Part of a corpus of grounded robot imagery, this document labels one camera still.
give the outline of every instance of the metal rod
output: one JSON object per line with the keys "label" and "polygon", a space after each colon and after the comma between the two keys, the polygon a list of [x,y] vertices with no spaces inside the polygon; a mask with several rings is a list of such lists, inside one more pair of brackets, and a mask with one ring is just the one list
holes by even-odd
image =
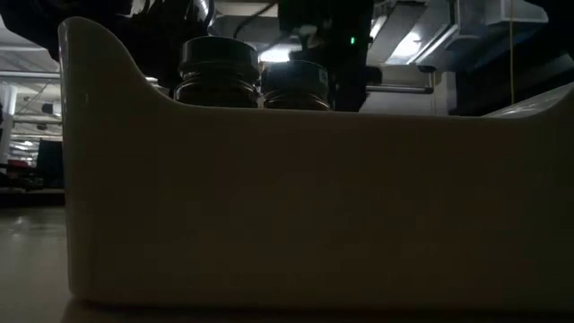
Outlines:
{"label": "metal rod", "polygon": [[16,114],[16,116],[22,117],[22,118],[55,118],[54,115],[50,115],[48,113],[29,113],[29,112],[18,113],[18,114]]}
{"label": "metal rod", "polygon": [[13,121],[13,123],[19,123],[19,124],[28,124],[28,125],[61,125],[62,121],[58,121],[58,120],[23,120],[23,119],[16,119]]}
{"label": "metal rod", "polygon": [[433,46],[435,44],[435,42],[437,41],[437,39],[439,37],[441,37],[445,32],[448,31],[448,27],[449,27],[448,25],[442,26],[437,31],[437,33],[432,37],[432,39],[430,39],[429,42],[421,50],[419,50],[419,52],[415,56],[411,57],[411,59],[409,59],[408,62],[406,62],[406,64],[410,65],[410,64],[413,64],[414,62],[416,62],[421,55],[423,55],[427,52],[427,49],[429,49],[431,46]]}
{"label": "metal rod", "polygon": [[0,44],[0,51],[42,51],[45,48],[33,45]]}
{"label": "metal rod", "polygon": [[416,86],[404,86],[404,85],[368,85],[367,92],[433,94],[434,89],[431,87],[416,87]]}
{"label": "metal rod", "polygon": [[434,44],[432,44],[432,46],[427,48],[425,52],[423,52],[420,56],[418,56],[414,60],[414,62],[416,64],[421,64],[422,61],[424,61],[430,54],[432,54],[435,50],[437,50],[437,48],[439,48],[440,45],[442,45],[445,41],[447,41],[447,39],[457,31],[458,31],[458,25],[457,24],[452,25],[447,31],[445,31],[442,37],[440,37],[437,41],[434,42]]}
{"label": "metal rod", "polygon": [[55,139],[62,139],[62,135],[12,134],[12,138],[55,138]]}
{"label": "metal rod", "polygon": [[[57,81],[60,79],[60,73],[51,72],[34,72],[34,71],[0,71],[0,78],[20,78],[20,79],[35,79],[35,80],[52,80]],[[158,80],[153,77],[146,77],[150,83],[157,83]]]}
{"label": "metal rod", "polygon": [[373,38],[373,42],[375,42],[375,39],[377,39],[377,36],[380,33],[380,30],[383,29],[383,26],[385,25],[385,22],[387,22],[387,19],[388,19],[387,15],[382,15],[377,18],[375,25],[370,30],[370,36]]}

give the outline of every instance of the wire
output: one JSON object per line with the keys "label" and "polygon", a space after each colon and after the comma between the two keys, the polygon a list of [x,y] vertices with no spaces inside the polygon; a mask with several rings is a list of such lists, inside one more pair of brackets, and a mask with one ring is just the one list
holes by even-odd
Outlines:
{"label": "wire", "polygon": [[253,13],[252,15],[250,15],[246,20],[244,20],[243,22],[241,22],[239,24],[239,26],[237,26],[237,29],[235,29],[235,32],[233,32],[233,38],[237,39],[237,35],[239,35],[239,32],[245,28],[245,26],[249,25],[252,21],[254,21],[258,16],[260,16],[263,13],[268,12],[269,10],[271,10],[271,8],[273,8],[279,1],[272,1],[271,4],[266,5],[263,9],[259,10],[256,13]]}
{"label": "wire", "polygon": [[510,102],[516,103],[516,88],[514,84],[514,0],[510,0]]}
{"label": "wire", "polygon": [[18,111],[16,111],[16,113],[14,113],[14,115],[19,115],[19,114],[21,114],[24,110],[26,110],[32,103],[34,103],[34,102],[39,98],[40,95],[42,95],[42,93],[46,90],[46,88],[48,87],[48,85],[50,85],[51,83],[52,83],[52,81],[48,81],[48,82],[44,85],[44,87],[43,87],[40,91],[38,91],[38,94],[36,94],[36,95],[32,98],[32,100],[29,100],[28,103],[26,103],[25,106],[23,106],[21,109],[19,109]]}
{"label": "wire", "polygon": [[207,9],[207,15],[205,16],[204,27],[205,30],[209,29],[209,26],[212,23],[213,15],[215,14],[215,0],[207,0],[209,1],[209,8]]}
{"label": "wire", "polygon": [[437,71],[432,72],[432,110],[437,115]]}

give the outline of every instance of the fluorescent light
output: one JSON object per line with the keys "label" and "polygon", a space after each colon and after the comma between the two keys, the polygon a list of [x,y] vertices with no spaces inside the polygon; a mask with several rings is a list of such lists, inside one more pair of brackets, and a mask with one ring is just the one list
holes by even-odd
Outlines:
{"label": "fluorescent light", "polygon": [[261,53],[259,60],[270,63],[289,62],[289,49],[269,49]]}
{"label": "fluorescent light", "polygon": [[21,145],[21,144],[10,144],[10,146],[13,147],[13,148],[16,148],[16,149],[24,150],[24,151],[27,151],[27,150],[28,150],[28,147],[23,146],[23,145]]}
{"label": "fluorescent light", "polygon": [[62,139],[62,135],[28,135],[28,134],[12,134],[12,138],[49,138],[59,141]]}
{"label": "fluorescent light", "polygon": [[199,0],[199,4],[202,6],[202,8],[204,8],[205,13],[209,11],[209,9],[207,8],[207,4],[205,3],[205,0]]}
{"label": "fluorescent light", "polygon": [[416,32],[411,32],[395,49],[392,56],[409,57],[419,52],[421,48],[421,36]]}
{"label": "fluorescent light", "polygon": [[385,22],[387,21],[387,17],[386,16],[380,16],[377,18],[377,21],[375,22],[375,24],[373,25],[373,29],[370,30],[370,36],[375,39],[378,36],[378,33],[380,32],[380,29],[383,28],[383,25],[385,24]]}

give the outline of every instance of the brown glass jar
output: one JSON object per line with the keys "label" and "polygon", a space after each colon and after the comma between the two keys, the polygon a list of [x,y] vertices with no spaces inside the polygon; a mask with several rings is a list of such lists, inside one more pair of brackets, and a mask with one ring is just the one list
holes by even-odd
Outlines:
{"label": "brown glass jar", "polygon": [[174,98],[210,107],[257,108],[257,52],[223,37],[200,37],[183,46],[179,72],[184,82]]}
{"label": "brown glass jar", "polygon": [[321,65],[307,61],[275,63],[261,77],[268,109],[329,110],[329,81]]}

